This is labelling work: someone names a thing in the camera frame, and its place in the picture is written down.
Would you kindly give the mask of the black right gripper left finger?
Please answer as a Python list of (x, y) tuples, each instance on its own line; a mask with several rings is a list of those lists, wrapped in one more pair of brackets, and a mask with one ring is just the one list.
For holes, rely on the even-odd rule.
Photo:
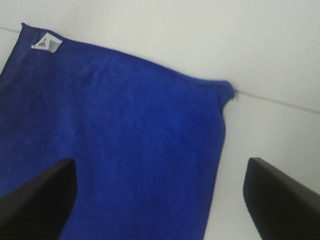
[(77, 197), (74, 159), (62, 159), (0, 199), (2, 240), (57, 240)]

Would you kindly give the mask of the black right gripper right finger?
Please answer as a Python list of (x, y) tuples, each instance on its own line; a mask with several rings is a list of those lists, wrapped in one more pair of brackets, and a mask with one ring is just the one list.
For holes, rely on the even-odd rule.
[(251, 157), (242, 191), (263, 240), (320, 238), (320, 195), (270, 163)]

